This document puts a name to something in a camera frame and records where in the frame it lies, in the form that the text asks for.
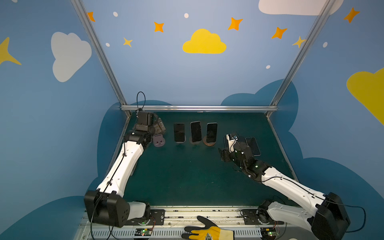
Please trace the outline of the dark phone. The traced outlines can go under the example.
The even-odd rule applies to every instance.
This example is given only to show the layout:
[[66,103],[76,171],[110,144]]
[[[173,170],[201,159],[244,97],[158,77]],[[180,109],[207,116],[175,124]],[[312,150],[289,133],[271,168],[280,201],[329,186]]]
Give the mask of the dark phone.
[[217,123],[208,123],[207,124],[206,142],[208,144],[213,144],[216,142],[217,130],[218,130],[218,124]]

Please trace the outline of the silver phone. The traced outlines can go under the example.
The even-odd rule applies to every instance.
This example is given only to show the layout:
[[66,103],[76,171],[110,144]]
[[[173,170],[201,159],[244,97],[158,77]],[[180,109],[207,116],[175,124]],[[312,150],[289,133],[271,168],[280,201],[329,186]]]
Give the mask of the silver phone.
[[246,143],[254,156],[260,156],[261,151],[255,137],[246,137]]

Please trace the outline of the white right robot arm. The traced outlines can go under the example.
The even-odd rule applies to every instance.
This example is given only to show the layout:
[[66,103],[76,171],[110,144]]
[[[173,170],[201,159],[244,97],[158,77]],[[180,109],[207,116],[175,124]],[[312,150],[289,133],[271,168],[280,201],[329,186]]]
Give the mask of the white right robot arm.
[[222,161],[233,162],[253,181],[298,204],[292,207],[271,202],[263,210],[272,220],[301,227],[319,240],[340,240],[347,232],[351,221],[340,196],[315,191],[287,177],[275,167],[255,159],[244,142],[231,141],[220,154]]

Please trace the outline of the grey stand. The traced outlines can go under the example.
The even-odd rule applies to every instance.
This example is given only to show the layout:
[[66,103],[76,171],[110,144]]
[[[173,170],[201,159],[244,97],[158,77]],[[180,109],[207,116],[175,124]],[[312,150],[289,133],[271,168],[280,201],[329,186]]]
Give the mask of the grey stand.
[[153,136],[153,144],[155,147],[160,148],[165,145],[166,141],[162,134],[154,135]]

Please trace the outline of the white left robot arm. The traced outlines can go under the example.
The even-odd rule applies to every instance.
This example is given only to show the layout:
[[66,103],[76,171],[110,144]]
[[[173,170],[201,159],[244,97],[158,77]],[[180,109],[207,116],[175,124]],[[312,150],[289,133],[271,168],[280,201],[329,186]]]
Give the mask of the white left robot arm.
[[138,159],[154,137],[165,130],[157,114],[143,110],[137,112],[137,121],[125,134],[120,153],[109,173],[96,190],[85,194],[85,207],[91,223],[121,228],[131,221],[141,224],[150,220],[148,203],[127,202],[123,197]]

